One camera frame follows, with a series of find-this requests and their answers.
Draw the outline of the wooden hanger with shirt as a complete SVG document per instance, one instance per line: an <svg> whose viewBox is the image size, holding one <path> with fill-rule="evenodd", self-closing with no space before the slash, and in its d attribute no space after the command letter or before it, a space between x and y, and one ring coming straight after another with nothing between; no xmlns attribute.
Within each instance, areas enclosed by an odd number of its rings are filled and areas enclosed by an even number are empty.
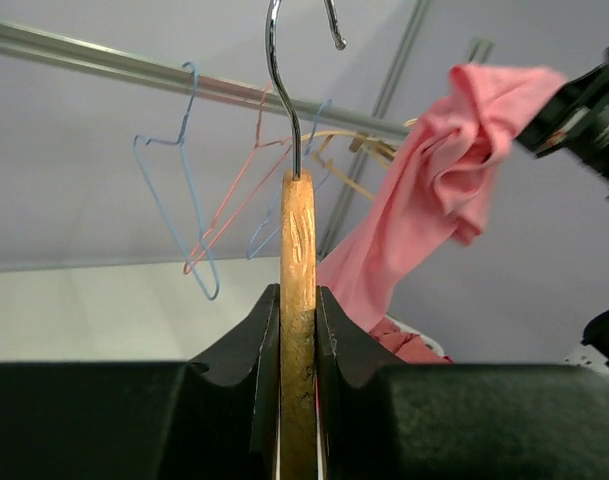
<svg viewBox="0 0 609 480"><path fill-rule="evenodd" d="M281 79L277 55L282 3L271 1L265 22L270 79L291 126L292 168L284 174L280 216L279 468L282 479L318 477L315 331L317 254L314 187L302 168L300 121Z"/></svg>

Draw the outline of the thin wooden hanger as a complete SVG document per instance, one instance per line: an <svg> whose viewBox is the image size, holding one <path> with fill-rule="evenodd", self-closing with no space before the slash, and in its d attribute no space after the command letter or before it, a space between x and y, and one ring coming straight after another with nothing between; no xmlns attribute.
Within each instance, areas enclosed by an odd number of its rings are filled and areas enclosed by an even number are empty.
<svg viewBox="0 0 609 480"><path fill-rule="evenodd" d="M372 192L370 192L368 189L363 187L356 180L349 177L344 171L336 168L334 165L334 160L332 158L324 159L322 157L322 153L330 145L330 143L332 142L333 139L334 139L333 136L327 136L324 139L324 141L319 145L318 148L312 149L309 152L309 156L313 160L315 160L323 169L327 170L328 175L335 176L336 178L340 179L344 183L345 186L348 186L354 192L362 195L363 197L367 198L369 201L374 202L375 195Z"/></svg>

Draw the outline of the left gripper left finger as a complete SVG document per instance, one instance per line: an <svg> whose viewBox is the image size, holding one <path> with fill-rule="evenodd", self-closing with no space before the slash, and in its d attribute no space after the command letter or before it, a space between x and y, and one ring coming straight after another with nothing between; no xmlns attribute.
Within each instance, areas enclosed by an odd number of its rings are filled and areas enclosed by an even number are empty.
<svg viewBox="0 0 609 480"><path fill-rule="evenodd" d="M0 363L0 479L272 479L279 288L189 360Z"/></svg>

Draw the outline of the light pink t shirt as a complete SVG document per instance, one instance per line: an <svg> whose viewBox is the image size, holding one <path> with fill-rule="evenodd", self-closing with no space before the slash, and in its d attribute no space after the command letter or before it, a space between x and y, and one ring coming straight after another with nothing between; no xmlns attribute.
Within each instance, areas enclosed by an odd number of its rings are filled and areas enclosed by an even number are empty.
<svg viewBox="0 0 609 480"><path fill-rule="evenodd" d="M469 245L484 231L500 163L566 78L548 67L468 63L449 81L449 94L397 151L366 216L318 266L319 284L364 331L440 245Z"/></svg>

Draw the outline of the salmon pink t shirt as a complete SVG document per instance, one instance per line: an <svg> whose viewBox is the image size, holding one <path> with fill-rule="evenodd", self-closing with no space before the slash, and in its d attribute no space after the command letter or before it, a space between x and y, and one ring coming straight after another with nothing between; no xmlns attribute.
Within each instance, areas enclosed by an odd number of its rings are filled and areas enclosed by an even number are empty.
<svg viewBox="0 0 609 480"><path fill-rule="evenodd" d="M383 317L369 335L397 358L409 364L452 364L453 360L441 357L429 349L419 335L400 330L395 324Z"/></svg>

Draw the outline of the white plastic basket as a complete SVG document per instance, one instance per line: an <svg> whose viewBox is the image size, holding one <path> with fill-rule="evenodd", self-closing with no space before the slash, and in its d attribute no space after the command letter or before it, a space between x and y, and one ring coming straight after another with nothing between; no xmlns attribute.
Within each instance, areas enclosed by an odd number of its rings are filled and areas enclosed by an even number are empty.
<svg viewBox="0 0 609 480"><path fill-rule="evenodd" d="M440 345L439 342L437 342L436 340L434 340L433 338L431 338L428 335L423 334L422 332L416 330L415 328L408 326L400 321L398 321L396 318L390 316L390 315L386 315L386 318L392 322L393 324L395 324L400 330L405 331L407 333L413 333L416 335L419 335L423 342L425 343L425 345L431 349L435 354L444 357L445 356L445 351L443 349L443 347Z"/></svg>

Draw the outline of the aluminium hanging rail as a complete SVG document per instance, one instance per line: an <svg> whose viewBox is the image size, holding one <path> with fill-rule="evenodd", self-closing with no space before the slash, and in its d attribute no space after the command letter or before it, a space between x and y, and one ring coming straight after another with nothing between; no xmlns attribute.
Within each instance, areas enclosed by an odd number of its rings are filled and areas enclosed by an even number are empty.
<svg viewBox="0 0 609 480"><path fill-rule="evenodd" d="M109 47L0 21L0 55L80 71L147 86L162 91L190 94L193 80L182 67L167 66ZM279 97L261 88L201 75L201 98L285 116Z"/></svg>

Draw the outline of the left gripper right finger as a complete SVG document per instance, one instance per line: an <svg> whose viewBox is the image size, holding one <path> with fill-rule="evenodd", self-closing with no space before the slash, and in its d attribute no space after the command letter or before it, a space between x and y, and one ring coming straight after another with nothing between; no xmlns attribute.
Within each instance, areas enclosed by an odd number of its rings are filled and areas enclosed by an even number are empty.
<svg viewBox="0 0 609 480"><path fill-rule="evenodd" d="M401 361L317 292L329 479L609 479L609 381L579 366Z"/></svg>

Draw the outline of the curved wooden hanger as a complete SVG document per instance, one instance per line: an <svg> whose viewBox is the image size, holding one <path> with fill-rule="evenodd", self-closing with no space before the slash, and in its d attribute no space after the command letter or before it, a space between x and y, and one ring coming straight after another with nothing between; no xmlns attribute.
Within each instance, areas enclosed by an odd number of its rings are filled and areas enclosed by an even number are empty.
<svg viewBox="0 0 609 480"><path fill-rule="evenodd" d="M372 157L383 169L388 170L390 164L394 160L397 153L398 146L387 143L386 141L369 135L367 133L351 132L346 130L324 130L324 131L312 131L311 133L301 136L303 142L303 154L315 158L316 162L320 166L328 171L334 169L333 160L323 160L319 153L324 150L322 145L317 150L312 149L312 141L316 138L322 138L326 144L328 144L335 137L346 137L351 140L349 150L351 152L364 152L368 156Z"/></svg>

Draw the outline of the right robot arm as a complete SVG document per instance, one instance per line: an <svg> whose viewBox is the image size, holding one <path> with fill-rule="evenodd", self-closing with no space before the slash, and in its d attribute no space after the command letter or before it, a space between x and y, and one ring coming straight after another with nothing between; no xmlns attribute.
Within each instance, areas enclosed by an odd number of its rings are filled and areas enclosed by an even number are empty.
<svg viewBox="0 0 609 480"><path fill-rule="evenodd" d="M603 63L563 85L517 142L537 158L566 149L609 184L609 47ZM587 324L566 362L609 374L609 310Z"/></svg>

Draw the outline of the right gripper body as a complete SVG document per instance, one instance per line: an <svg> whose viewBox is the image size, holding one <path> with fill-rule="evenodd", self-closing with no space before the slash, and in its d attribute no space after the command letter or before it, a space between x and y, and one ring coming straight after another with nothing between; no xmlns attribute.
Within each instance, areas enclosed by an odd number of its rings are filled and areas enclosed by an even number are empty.
<svg viewBox="0 0 609 480"><path fill-rule="evenodd" d="M517 142L537 158L567 149L609 183L609 47L604 62L564 84Z"/></svg>

